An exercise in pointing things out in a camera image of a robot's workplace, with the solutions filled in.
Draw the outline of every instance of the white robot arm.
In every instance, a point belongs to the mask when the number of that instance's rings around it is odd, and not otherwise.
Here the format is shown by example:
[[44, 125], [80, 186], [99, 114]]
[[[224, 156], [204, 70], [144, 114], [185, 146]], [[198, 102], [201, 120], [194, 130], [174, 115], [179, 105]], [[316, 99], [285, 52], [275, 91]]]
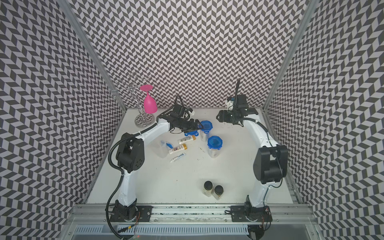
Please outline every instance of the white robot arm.
[[[141, 139], [144, 142], [144, 147], [146, 147], [150, 142], [155, 138], [169, 131], [170, 123], [160, 118], [157, 125], [151, 130], [139, 135], [136, 139]], [[138, 169], [128, 172], [125, 168], [124, 170], [124, 179], [121, 183], [119, 189], [118, 201], [124, 206], [130, 206], [136, 201], [136, 179], [138, 174]]]
[[[265, 206], [268, 192], [270, 192], [268, 189], [273, 186], [278, 187], [282, 178], [285, 177], [288, 150], [285, 146], [280, 146], [269, 135], [266, 127], [261, 124], [256, 109], [248, 106], [245, 95], [237, 96], [238, 85], [239, 82], [236, 87], [236, 95], [232, 98], [234, 99], [232, 109], [219, 111], [216, 119], [219, 122], [246, 127], [255, 142], [255, 148], [258, 148], [253, 164], [253, 171], [257, 180], [245, 202], [246, 216], [252, 220], [252, 214], [260, 212]], [[174, 106], [160, 114], [157, 122], [150, 128], [136, 134], [124, 134], [117, 143], [119, 144], [116, 154], [118, 166], [113, 166], [110, 161], [111, 152], [117, 144], [112, 147], [108, 161], [114, 168], [123, 173], [119, 196], [114, 208], [114, 211], [116, 209], [122, 219], [130, 221], [136, 216], [136, 179], [138, 170], [144, 163], [144, 147], [174, 127], [183, 132], [201, 129], [202, 126], [198, 120], [189, 119], [191, 112], [192, 109], [176, 104], [175, 101]]]

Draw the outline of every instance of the black and white zigzag pattern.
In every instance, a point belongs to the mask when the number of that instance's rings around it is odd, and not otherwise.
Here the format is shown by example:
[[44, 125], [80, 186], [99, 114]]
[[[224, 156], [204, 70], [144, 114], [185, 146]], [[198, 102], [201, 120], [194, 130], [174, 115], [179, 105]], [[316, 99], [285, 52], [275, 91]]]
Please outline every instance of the black and white zigzag pattern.
[[[158, 106], [263, 106], [308, 0], [69, 0], [112, 79], [148, 76]], [[123, 94], [127, 107], [136, 107]]]
[[321, 1], [269, 108], [327, 239], [384, 239], [384, 1]]
[[0, 95], [0, 235], [55, 238], [122, 111], [54, 0], [0, 1]]

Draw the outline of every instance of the small tube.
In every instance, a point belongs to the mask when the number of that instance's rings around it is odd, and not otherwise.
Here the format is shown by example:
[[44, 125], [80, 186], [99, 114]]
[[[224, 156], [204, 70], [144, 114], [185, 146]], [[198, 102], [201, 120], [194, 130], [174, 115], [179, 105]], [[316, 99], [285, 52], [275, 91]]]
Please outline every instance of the small tube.
[[169, 162], [175, 162], [176, 160], [178, 160], [179, 158], [181, 158], [181, 157], [183, 157], [183, 156], [185, 156], [186, 154], [185, 154], [185, 152], [184, 153], [182, 153], [182, 154], [180, 154], [180, 155], [178, 155], [177, 157], [174, 157], [174, 158], [172, 158], [172, 160], [171, 161], [169, 161]]
[[190, 141], [193, 141], [193, 140], [196, 140], [195, 135], [189, 135], [188, 137], [184, 137], [182, 139], [179, 139], [179, 144], [181, 145], [183, 143], [190, 142]]
[[186, 150], [186, 149], [187, 149], [187, 145], [185, 143], [183, 143], [183, 144], [169, 150], [169, 154], [172, 154], [172, 153], [178, 152], [178, 151], [182, 151], [182, 150]]

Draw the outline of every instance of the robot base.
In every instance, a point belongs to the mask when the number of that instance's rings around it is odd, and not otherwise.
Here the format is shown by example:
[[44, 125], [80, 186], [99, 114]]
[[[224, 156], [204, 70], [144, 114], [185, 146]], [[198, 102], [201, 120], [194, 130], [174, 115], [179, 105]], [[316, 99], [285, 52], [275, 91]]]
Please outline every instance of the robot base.
[[272, 215], [270, 208], [265, 207], [252, 207], [249, 197], [244, 203], [244, 206], [234, 205], [231, 206], [232, 222], [271, 222]]
[[140, 216], [138, 222], [149, 222], [152, 214], [152, 206], [136, 206], [134, 201], [130, 206], [124, 206], [119, 203], [118, 200], [115, 202], [112, 214], [110, 217], [111, 222], [134, 222], [136, 217]]

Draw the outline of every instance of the metal grille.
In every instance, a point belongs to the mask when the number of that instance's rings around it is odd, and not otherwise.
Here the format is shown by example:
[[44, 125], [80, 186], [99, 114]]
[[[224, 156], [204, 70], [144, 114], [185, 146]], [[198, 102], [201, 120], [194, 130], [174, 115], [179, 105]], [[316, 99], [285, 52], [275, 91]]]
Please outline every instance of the metal grille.
[[[128, 227], [129, 225], [119, 225], [118, 230]], [[106, 225], [78, 225], [74, 234], [76, 235], [93, 235], [93, 234], [112, 234]], [[124, 232], [122, 235], [167, 235], [167, 236], [186, 236], [186, 235], [247, 235], [248, 229], [246, 225], [138, 225]]]
[[76, 227], [75, 234], [102, 233], [104, 225], [79, 225]]
[[[119, 225], [118, 229], [128, 227], [128, 225]], [[223, 225], [160, 225], [160, 226], [136, 226], [126, 230], [126, 234], [142, 235], [244, 235], [248, 234], [248, 229], [243, 225], [223, 226]]]

